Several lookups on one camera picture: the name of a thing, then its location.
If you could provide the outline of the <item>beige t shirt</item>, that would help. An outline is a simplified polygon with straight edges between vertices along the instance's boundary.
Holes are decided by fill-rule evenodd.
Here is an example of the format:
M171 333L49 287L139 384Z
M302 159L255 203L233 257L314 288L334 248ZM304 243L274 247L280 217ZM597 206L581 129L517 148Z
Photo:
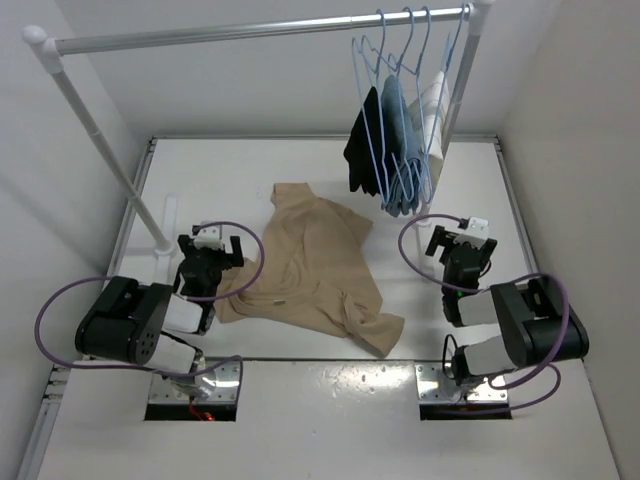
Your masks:
M264 259L226 271L216 316L222 323L263 318L326 335L351 337L385 357L404 319L383 298L361 248L370 219L316 196L306 183L277 183L262 237Z

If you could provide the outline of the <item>blue wire hanger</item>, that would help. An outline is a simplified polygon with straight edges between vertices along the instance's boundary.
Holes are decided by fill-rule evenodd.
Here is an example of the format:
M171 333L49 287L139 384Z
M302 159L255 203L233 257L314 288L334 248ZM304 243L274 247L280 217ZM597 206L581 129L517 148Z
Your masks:
M351 40L351 57L359 100L359 113L351 127L343 151L349 165L349 185L379 196L385 208L390 197L390 173L387 168L387 132L379 89L380 64L386 41L385 13L378 9L382 40L375 48L366 34Z

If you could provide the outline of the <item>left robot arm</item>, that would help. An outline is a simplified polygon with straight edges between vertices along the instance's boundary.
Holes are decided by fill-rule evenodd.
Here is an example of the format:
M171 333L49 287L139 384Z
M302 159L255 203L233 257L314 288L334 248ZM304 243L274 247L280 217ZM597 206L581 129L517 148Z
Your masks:
M211 398L216 374L194 373L206 367L201 349L182 334L202 336L215 318L212 302L223 272L244 265L240 237L230 238L231 250L212 228L178 237L184 255L174 282L144 285L123 276L113 277L80 322L76 350L82 354L162 371L163 379L192 400Z

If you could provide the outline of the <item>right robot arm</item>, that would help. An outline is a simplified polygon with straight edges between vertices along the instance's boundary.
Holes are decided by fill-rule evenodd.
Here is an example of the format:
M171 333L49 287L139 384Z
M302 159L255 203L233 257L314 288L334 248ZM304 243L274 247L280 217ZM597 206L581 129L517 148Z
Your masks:
M441 288L445 318L457 328L497 325L499 334L469 345L454 345L444 373L458 386L477 385L484 379L543 362L556 343L557 361L578 359L589 351L586 328L572 308L563 306L559 286L546 278L522 283L499 283L486 291L479 280L491 263L497 241L469 233L463 222L457 232L437 226L425 254L433 257L441 247Z

